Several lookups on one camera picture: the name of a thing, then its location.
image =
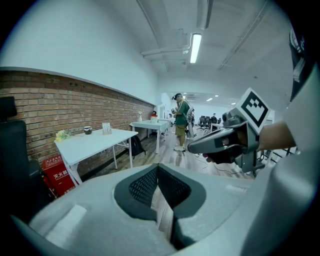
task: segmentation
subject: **cup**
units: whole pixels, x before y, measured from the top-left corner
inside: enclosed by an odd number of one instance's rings
[[[91,126],[85,126],[85,127],[83,128],[83,130],[84,130],[84,133],[85,133],[86,135],[89,135],[89,134],[92,133],[92,127],[91,127]]]

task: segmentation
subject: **wooden floor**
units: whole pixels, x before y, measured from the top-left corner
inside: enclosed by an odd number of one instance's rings
[[[197,133],[197,136],[202,136],[203,131],[196,129],[197,126],[194,127],[194,132]],[[137,155],[133,160],[133,167],[154,163],[163,163],[173,164],[195,172],[203,173],[205,175],[218,175],[238,179],[253,179],[252,174],[247,175],[241,172],[241,170],[234,164],[208,163],[202,155],[192,154],[189,151],[174,151],[175,145],[178,144],[178,138],[175,136],[174,132],[175,127],[171,127],[169,128],[168,136],[161,135],[159,154],[156,154],[157,135],[151,134],[150,138],[144,139],[141,144],[146,150],[146,155],[143,153]],[[95,177],[120,172],[121,170],[126,170],[128,168],[130,168],[129,154],[124,154],[117,159],[117,169],[114,169],[114,164],[111,164],[98,172]],[[153,195],[151,208],[157,211],[157,225],[159,230],[164,233],[168,240],[170,240],[173,211],[167,204],[158,187]]]

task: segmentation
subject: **white ceiling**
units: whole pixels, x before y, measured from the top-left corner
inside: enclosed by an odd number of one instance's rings
[[[237,98],[230,98],[218,95],[217,94],[211,94],[211,93],[193,93],[193,92],[173,92],[172,95],[175,95],[176,93],[181,93],[183,96],[185,96],[185,99],[190,102],[192,105],[193,103],[203,103],[203,104],[209,104],[212,106],[224,106],[224,107],[232,107],[232,103],[236,103],[239,99]]]
[[[213,0],[210,23],[205,30],[197,27],[203,0],[96,1],[112,4],[132,31],[145,59],[161,76],[217,72],[226,74],[226,83],[219,81],[221,86],[227,86],[230,77],[255,78],[256,84],[261,81],[261,86],[268,85],[286,104],[289,102],[293,70],[289,48],[291,25],[274,1]],[[191,48],[187,54],[181,50],[190,45],[192,33],[202,34],[195,64],[190,64]],[[179,51],[146,55],[162,48]],[[227,91],[231,95],[233,87],[228,85]]]

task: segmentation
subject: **person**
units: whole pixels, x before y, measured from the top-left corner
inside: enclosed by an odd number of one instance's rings
[[[299,29],[297,29],[297,31],[292,29],[290,31],[289,46],[293,64],[293,83],[290,101],[293,101],[301,90],[315,64],[315,60],[308,55],[307,48],[310,44],[307,43],[310,43],[310,41],[307,42],[307,39]],[[245,132],[238,131],[237,136],[241,144],[248,144],[247,134]],[[296,146],[296,142],[284,121],[265,125],[262,128],[259,137],[260,139],[257,151],[279,150]],[[227,138],[222,138],[222,142],[224,145],[229,144],[229,140]],[[207,162],[213,162],[207,154],[203,154],[203,157],[206,158]]]
[[[216,124],[217,123],[216,113],[213,113],[213,116],[211,117],[211,123],[212,124]]]
[[[172,111],[175,118],[175,135],[179,138],[179,145],[174,147],[175,151],[184,151],[184,143],[186,139],[185,130],[187,127],[187,113],[189,110],[188,103],[184,100],[181,93],[177,93],[174,97],[178,105],[178,110]]]

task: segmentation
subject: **desk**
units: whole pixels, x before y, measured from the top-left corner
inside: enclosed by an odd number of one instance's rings
[[[174,123],[173,118],[164,118],[164,119],[158,119],[158,120],[159,120],[159,121],[168,122],[168,128],[167,128],[167,130],[169,129],[169,127],[171,127],[171,124]]]
[[[212,127],[217,127],[217,129],[222,129],[222,126],[221,125],[219,125],[219,124],[216,124],[216,123],[212,123],[211,124],[211,127],[210,127],[210,132],[212,132]]]
[[[58,148],[66,170],[68,171],[73,183],[78,186],[82,184],[81,178],[77,172],[80,161],[87,159],[103,150],[112,147],[113,160],[117,169],[117,161],[115,154],[115,145],[129,148],[130,167],[132,168],[132,153],[131,153],[131,137],[137,135],[135,131],[111,129],[112,134],[103,135],[102,129],[94,130],[90,135],[84,133],[71,136],[61,142],[54,141]],[[129,139],[129,146],[122,143]]]
[[[159,154],[160,133],[164,132],[167,129],[168,121],[151,122],[151,120],[144,120],[142,122],[132,122],[130,123],[130,126],[132,126],[132,131],[135,131],[135,127],[148,129],[147,131],[148,138],[150,136],[150,129],[156,130],[155,153]]]

